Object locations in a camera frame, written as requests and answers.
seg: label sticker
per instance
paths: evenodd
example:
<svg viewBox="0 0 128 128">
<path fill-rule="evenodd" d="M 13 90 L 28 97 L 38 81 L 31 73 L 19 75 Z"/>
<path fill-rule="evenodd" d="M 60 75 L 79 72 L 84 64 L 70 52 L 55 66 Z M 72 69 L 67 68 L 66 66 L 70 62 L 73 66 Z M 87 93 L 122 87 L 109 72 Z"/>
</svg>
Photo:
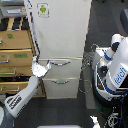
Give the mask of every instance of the label sticker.
<svg viewBox="0 0 128 128">
<path fill-rule="evenodd" d="M 28 58 L 26 53 L 21 53 L 21 54 L 13 54 L 14 58 Z"/>
<path fill-rule="evenodd" d="M 115 74 L 112 77 L 112 81 L 117 88 L 121 86 L 127 74 L 128 74 L 127 68 L 120 63 L 119 66 L 117 67 Z"/>
<path fill-rule="evenodd" d="M 12 9 L 12 10 L 7 10 L 9 14 L 20 14 L 20 9 Z"/>
<path fill-rule="evenodd" d="M 38 3 L 37 8 L 39 17 L 49 17 L 49 5 L 47 3 Z"/>
<path fill-rule="evenodd" d="M 11 33 L 8 33 L 7 36 L 9 39 L 13 39 L 13 35 Z"/>
</svg>

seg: freezer drawer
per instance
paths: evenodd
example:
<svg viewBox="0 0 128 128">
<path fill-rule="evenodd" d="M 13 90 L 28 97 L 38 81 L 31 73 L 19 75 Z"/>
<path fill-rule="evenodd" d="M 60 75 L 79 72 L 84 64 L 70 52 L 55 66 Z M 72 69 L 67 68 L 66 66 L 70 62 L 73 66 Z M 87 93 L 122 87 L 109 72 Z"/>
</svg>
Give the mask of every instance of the freezer drawer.
<svg viewBox="0 0 128 128">
<path fill-rule="evenodd" d="M 0 77 L 32 76 L 31 66 L 0 67 Z"/>
<path fill-rule="evenodd" d="M 0 50 L 0 66 L 27 66 L 32 64 L 32 50 Z"/>
<path fill-rule="evenodd" d="M 79 79 L 43 79 L 47 99 L 77 98 Z"/>
<path fill-rule="evenodd" d="M 41 65 L 46 65 L 48 60 L 39 60 Z M 45 78 L 70 78 L 79 77 L 82 66 L 82 58 L 49 60 L 51 69 Z"/>
</svg>

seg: drawer handle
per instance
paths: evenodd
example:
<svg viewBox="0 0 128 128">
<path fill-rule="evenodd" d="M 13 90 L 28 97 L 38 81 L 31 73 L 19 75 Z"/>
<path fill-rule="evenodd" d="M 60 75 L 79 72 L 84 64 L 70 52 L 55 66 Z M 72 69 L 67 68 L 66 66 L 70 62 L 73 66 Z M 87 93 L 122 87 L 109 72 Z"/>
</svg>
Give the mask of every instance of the drawer handle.
<svg viewBox="0 0 128 128">
<path fill-rule="evenodd" d="M 18 89 L 17 90 L 5 90 L 5 91 L 3 91 L 3 88 L 4 88 L 5 86 L 2 86 L 1 87 L 1 92 L 19 92 L 19 90 L 20 90 L 20 88 L 19 88 L 19 86 L 18 86 Z"/>
<path fill-rule="evenodd" d="M 56 83 L 56 84 L 66 84 L 69 82 L 69 80 L 66 80 L 66 81 L 56 81 L 56 80 L 53 80 L 52 82 Z"/>
<path fill-rule="evenodd" d="M 71 61 L 67 61 L 67 62 L 65 62 L 65 63 L 63 63 L 63 64 L 57 64 L 57 63 L 52 62 L 52 61 L 50 61 L 50 63 L 51 63 L 51 64 L 54 64 L 54 65 L 57 65 L 57 66 L 64 66 L 64 65 L 66 65 L 66 64 L 71 63 Z"/>
<path fill-rule="evenodd" d="M 14 72 L 8 72 L 8 73 L 0 73 L 0 75 L 15 75 L 16 71 Z"/>
<path fill-rule="evenodd" d="M 9 59 L 7 59 L 7 61 L 1 61 L 0 64 L 8 63 L 8 62 L 9 62 Z"/>
</svg>

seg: wooden drawer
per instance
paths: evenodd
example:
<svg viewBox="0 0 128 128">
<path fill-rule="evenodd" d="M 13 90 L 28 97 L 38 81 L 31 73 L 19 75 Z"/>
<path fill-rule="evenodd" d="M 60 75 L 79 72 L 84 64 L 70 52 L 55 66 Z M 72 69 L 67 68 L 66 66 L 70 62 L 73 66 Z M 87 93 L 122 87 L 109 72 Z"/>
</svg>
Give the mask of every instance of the wooden drawer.
<svg viewBox="0 0 128 128">
<path fill-rule="evenodd" d="M 0 49 L 23 49 L 31 48 L 27 30 L 22 31 L 0 31 Z"/>
<path fill-rule="evenodd" d="M 51 69 L 45 78 L 69 78 L 79 77 L 82 67 L 82 59 L 56 59 L 50 60 Z M 47 60 L 39 60 L 41 65 L 46 65 Z"/>
<path fill-rule="evenodd" d="M 0 67 L 0 77 L 32 76 L 31 66 Z"/>
<path fill-rule="evenodd" d="M 25 66 L 32 64 L 32 50 L 0 50 L 0 66 Z"/>
<path fill-rule="evenodd" d="M 9 93 L 15 94 L 26 88 L 28 81 L 26 82 L 0 82 L 0 94 Z M 38 86 L 35 96 L 42 96 L 41 86 Z"/>
</svg>

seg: cabinet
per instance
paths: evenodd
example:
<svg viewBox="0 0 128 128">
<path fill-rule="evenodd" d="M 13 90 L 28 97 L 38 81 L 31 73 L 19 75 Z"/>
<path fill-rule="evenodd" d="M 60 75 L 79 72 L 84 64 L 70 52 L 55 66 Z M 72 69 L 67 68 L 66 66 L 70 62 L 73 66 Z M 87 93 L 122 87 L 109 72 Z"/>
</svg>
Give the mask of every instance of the cabinet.
<svg viewBox="0 0 128 128">
<path fill-rule="evenodd" d="M 91 0 L 24 3 L 40 49 L 39 63 L 45 65 L 49 60 L 52 65 L 43 78 L 47 99 L 77 98 Z"/>
<path fill-rule="evenodd" d="M 7 21 L 7 30 L 0 31 L 0 95 L 13 95 L 27 87 L 32 76 L 32 57 L 35 55 L 30 30 L 22 30 L 24 18 L 18 20 L 18 30 L 12 30 L 15 18 Z M 44 96 L 42 83 L 35 94 Z"/>
</svg>

